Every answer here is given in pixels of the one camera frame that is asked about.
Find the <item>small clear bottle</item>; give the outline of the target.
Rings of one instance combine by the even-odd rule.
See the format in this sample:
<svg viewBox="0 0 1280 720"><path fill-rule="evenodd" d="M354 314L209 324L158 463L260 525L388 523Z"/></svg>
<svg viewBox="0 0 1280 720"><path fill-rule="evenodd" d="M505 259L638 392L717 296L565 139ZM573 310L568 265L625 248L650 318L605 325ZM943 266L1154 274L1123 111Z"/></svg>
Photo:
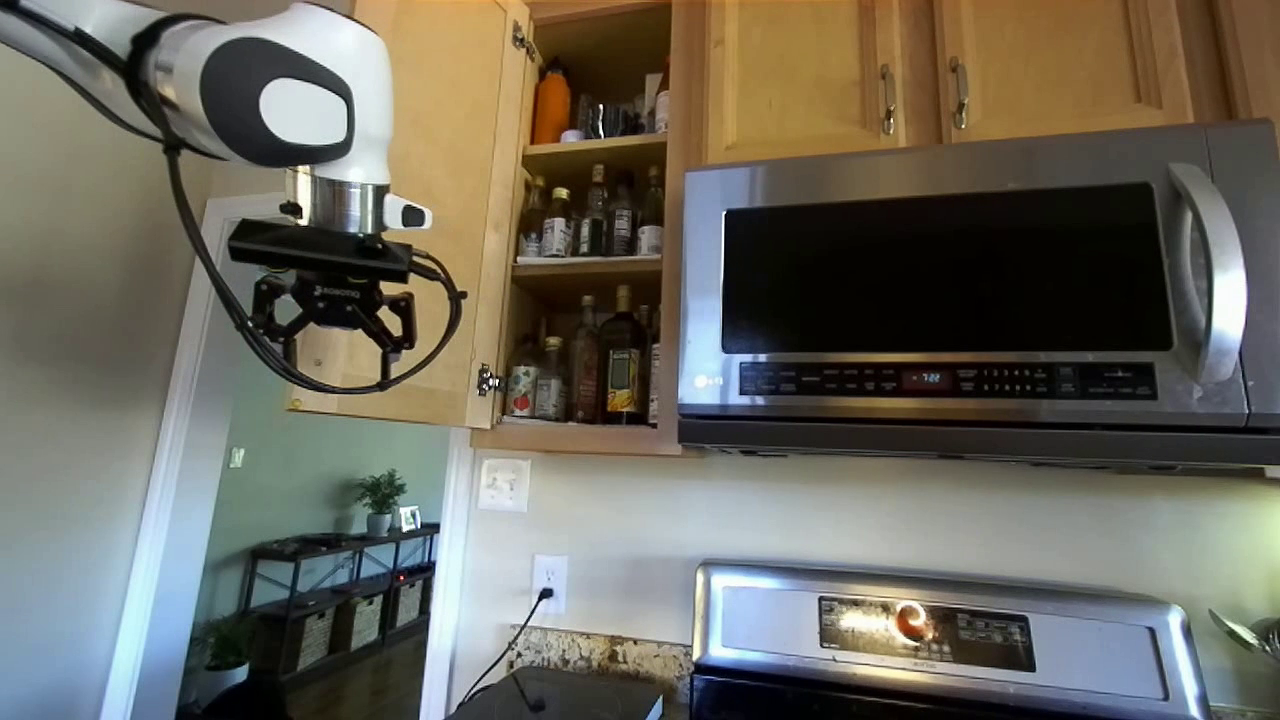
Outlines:
<svg viewBox="0 0 1280 720"><path fill-rule="evenodd" d="M524 210L518 220L518 260L541 256L543 228L547 218L547 186L544 176L534 176L527 183Z"/></svg>

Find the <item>white wall socket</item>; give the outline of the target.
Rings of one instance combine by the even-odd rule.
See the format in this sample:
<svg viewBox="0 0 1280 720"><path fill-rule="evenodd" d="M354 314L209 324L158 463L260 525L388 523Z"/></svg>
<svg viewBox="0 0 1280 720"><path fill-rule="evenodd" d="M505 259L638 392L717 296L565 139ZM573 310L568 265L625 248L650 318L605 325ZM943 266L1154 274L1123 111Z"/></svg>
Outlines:
<svg viewBox="0 0 1280 720"><path fill-rule="evenodd" d="M532 601L547 615L563 615L566 611L568 568L567 555L532 556Z"/></svg>

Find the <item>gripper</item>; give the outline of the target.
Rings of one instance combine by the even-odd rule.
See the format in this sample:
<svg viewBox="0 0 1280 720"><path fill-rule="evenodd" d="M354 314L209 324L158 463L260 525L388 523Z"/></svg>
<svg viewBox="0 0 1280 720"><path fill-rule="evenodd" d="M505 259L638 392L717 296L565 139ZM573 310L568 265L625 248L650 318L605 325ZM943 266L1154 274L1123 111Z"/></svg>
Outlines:
<svg viewBox="0 0 1280 720"><path fill-rule="evenodd" d="M288 322L276 316L276 302L283 299L297 306ZM383 310L398 319L398 331L381 319ZM298 370L298 337L310 325L361 331L380 351L383 384L393 379L392 369L401 355L417 343L415 299L410 292L383 293L379 281L320 272L260 277L253 284L250 322L291 370Z"/></svg>

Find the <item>white light switch plate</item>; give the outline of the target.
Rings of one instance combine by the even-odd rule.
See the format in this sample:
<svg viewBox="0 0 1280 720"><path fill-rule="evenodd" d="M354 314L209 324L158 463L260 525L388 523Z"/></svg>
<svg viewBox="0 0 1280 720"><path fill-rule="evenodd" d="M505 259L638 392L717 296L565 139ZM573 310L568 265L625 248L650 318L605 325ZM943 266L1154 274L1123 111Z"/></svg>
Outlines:
<svg viewBox="0 0 1280 720"><path fill-rule="evenodd" d="M477 477L476 510L527 512L531 470L530 457L485 457Z"/></svg>

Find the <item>orange bottle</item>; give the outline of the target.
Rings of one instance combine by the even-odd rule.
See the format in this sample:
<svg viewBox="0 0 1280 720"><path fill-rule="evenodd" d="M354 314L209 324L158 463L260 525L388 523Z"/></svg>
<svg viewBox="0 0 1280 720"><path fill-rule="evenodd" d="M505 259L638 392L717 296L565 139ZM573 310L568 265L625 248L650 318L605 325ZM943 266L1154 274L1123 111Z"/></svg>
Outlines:
<svg viewBox="0 0 1280 720"><path fill-rule="evenodd" d="M532 145L558 143L570 129L571 88L564 64L554 56L535 88Z"/></svg>

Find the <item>small bottle with gold cap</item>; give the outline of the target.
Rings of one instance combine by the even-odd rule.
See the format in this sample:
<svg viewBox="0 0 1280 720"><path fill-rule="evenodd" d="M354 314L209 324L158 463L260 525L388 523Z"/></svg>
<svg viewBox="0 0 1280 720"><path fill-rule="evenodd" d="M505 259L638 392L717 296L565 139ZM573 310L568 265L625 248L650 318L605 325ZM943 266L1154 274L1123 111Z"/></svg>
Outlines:
<svg viewBox="0 0 1280 720"><path fill-rule="evenodd" d="M559 336L548 336L544 340L535 383L534 416L544 421L564 421L566 413L563 340Z"/></svg>

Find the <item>black metal shelf unit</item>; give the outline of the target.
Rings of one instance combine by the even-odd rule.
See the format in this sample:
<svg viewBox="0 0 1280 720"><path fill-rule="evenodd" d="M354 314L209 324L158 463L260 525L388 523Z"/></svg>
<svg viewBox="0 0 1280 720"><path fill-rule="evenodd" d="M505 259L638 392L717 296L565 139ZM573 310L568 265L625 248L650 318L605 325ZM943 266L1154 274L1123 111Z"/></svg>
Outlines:
<svg viewBox="0 0 1280 720"><path fill-rule="evenodd" d="M305 685L317 676L372 657L402 641L426 635L439 534L439 524L429 523L416 532L390 530L381 538L366 534L319 533L273 539L252 547L248 551L237 609L237 612L251 614L257 623L251 671L274 676L285 685ZM424 632L383 647L375 644L330 659L302 673L285 674L276 667L282 637L276 615L287 600L308 600L312 594L330 588L360 582L388 582L399 574L420 573L431 574L429 623Z"/></svg>

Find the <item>large potted plant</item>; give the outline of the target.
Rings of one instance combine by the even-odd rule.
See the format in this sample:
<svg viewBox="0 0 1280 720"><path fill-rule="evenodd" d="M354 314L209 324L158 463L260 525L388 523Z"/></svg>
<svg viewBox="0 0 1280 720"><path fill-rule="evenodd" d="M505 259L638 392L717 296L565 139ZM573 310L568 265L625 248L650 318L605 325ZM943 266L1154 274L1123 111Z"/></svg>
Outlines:
<svg viewBox="0 0 1280 720"><path fill-rule="evenodd" d="M195 634L195 702L207 706L250 674L256 620L233 612L204 623Z"/></svg>

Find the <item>dark glass bottle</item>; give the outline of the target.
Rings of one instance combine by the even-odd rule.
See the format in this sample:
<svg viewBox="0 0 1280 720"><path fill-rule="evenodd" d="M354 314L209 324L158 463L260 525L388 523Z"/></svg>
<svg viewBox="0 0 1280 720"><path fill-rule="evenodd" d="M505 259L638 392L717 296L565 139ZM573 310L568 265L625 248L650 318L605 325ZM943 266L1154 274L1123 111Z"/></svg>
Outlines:
<svg viewBox="0 0 1280 720"><path fill-rule="evenodd" d="M616 174L608 208L605 242L605 251L612 258L630 258L636 252L634 186L635 177L631 170L620 170Z"/></svg>

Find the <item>tall clear glass bottle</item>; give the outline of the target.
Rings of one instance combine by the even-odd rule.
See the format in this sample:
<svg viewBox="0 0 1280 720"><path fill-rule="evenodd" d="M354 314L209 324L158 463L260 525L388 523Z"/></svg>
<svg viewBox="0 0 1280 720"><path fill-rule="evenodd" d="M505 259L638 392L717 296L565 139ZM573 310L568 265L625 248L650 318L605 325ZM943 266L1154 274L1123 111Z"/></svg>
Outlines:
<svg viewBox="0 0 1280 720"><path fill-rule="evenodd" d="M575 245L575 252L580 258L598 258L605 254L607 206L605 165L596 163L591 167L591 179Z"/></svg>

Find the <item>metal spoon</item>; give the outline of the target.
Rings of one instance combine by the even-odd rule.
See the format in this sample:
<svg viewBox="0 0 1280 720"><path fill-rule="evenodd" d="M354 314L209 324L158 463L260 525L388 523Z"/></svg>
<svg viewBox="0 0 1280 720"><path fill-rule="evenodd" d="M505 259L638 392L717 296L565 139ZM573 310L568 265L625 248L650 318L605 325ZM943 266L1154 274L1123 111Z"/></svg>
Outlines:
<svg viewBox="0 0 1280 720"><path fill-rule="evenodd" d="M1263 656L1271 664L1280 667L1280 615L1261 618L1245 625L1231 620L1215 609L1208 609L1207 612L1213 625L1233 642L1247 652Z"/></svg>

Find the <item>wooden wall cabinet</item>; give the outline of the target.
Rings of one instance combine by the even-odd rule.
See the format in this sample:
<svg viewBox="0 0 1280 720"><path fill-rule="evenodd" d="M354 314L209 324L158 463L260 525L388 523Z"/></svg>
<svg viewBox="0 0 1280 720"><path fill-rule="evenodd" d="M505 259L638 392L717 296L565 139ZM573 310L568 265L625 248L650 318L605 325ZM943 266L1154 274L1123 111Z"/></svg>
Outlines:
<svg viewBox="0 0 1280 720"><path fill-rule="evenodd" d="M529 29L516 29L513 41L532 67L525 87L524 147L518 160L522 179L515 217L513 258L506 318L499 350L500 370L481 370L477 387L493 392L495 414L488 428L470 430L475 448L548 454L677 455L676 380L678 352L666 347L660 361L660 420L657 428L577 425L535 420L508 420L498 391L509 369L518 337L549 320L556 331L571 332L573 314L584 295L611 306L614 290L628 284L637 304L660 305L667 340L678 332L681 295L681 229L684 174L696 164L678 135L677 79L673 68L673 0L586 0L545 3L524 0L530 10ZM577 79L593 92L627 94L643 85L644 76L659 70L669 56L672 119L668 135L594 140L580 143L536 146L530 143L535 85L541 61L558 56L573 67ZM631 167L643 176L649 167L666 169L666 246L659 258L600 258L541 265L516 261L518 214L530 176L544 176L549 184L570 186L594 163L618 170Z"/></svg>

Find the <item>small potted plant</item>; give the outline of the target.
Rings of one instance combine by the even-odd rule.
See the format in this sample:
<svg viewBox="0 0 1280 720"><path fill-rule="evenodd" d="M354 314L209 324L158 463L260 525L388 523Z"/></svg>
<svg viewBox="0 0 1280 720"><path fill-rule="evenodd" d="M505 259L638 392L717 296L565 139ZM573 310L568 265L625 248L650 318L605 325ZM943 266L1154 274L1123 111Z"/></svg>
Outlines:
<svg viewBox="0 0 1280 720"><path fill-rule="evenodd" d="M401 497L407 489L402 474L390 468L356 480L353 489L355 502L367 510L366 534L376 538L387 537Z"/></svg>

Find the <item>group of metal cups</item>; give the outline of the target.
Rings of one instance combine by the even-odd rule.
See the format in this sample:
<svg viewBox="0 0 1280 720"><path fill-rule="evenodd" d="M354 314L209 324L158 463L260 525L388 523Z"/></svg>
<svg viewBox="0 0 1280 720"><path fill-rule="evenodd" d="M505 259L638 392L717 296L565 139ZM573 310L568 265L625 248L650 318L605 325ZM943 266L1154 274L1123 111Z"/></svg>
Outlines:
<svg viewBox="0 0 1280 720"><path fill-rule="evenodd" d="M598 102L590 94L581 94L573 105L572 129L584 138L618 138L645 135L644 115L635 102Z"/></svg>

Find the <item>flat black device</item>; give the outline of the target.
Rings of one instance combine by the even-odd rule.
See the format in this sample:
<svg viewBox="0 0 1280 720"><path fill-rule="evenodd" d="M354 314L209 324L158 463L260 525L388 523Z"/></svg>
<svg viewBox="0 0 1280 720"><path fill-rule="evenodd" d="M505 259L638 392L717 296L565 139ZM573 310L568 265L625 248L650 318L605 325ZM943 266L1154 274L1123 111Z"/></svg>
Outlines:
<svg viewBox="0 0 1280 720"><path fill-rule="evenodd" d="M445 720L660 720L664 696L631 679L518 667L465 701Z"/></svg>

